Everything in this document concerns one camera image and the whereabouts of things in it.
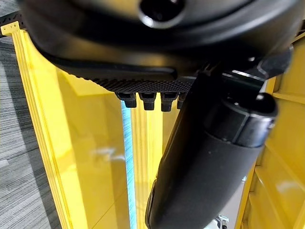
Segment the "yellow panel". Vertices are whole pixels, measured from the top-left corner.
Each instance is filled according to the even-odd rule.
[[[305,95],[305,42],[304,38],[294,44],[294,57],[289,71],[281,82],[279,92]]]
[[[171,112],[163,112],[163,152],[165,151],[179,111],[180,110],[177,109],[177,100],[175,100],[173,101]]]
[[[120,101],[114,93],[49,63],[17,22],[1,31],[13,36],[62,227],[129,228]]]
[[[289,72],[266,87],[280,113],[246,181],[235,229],[305,229],[305,37],[298,39]]]
[[[137,108],[132,109],[132,143],[135,181],[137,228],[146,229],[147,200],[156,179],[162,157],[163,118],[161,98],[157,94],[154,111],[145,111],[137,96]]]

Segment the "black pipe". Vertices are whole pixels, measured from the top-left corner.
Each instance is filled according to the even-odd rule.
[[[188,93],[148,201],[149,229],[204,228],[261,152],[277,115],[273,97],[245,103],[223,91],[217,77],[199,75]]]

